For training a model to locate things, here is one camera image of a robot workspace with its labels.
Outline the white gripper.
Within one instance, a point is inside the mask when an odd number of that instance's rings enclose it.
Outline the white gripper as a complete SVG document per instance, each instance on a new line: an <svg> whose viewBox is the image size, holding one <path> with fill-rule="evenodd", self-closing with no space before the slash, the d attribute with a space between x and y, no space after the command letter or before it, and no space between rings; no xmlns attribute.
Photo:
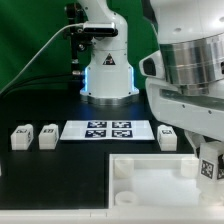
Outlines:
<svg viewBox="0 0 224 224"><path fill-rule="evenodd" d="M205 138L224 141L224 81L209 86L205 96L185 96L164 80L148 77L145 82L154 117L184 129L196 157Z"/></svg>

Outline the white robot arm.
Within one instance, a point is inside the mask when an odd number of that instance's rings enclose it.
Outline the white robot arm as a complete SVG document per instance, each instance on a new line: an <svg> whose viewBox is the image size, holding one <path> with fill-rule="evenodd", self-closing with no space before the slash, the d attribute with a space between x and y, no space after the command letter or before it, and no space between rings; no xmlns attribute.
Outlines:
<svg viewBox="0 0 224 224"><path fill-rule="evenodd" d="M81 94L94 102L137 93L127 23L106 0L80 0L93 37ZM185 131L196 152L224 152L224 0L141 0L159 50L139 62L151 111Z"/></svg>

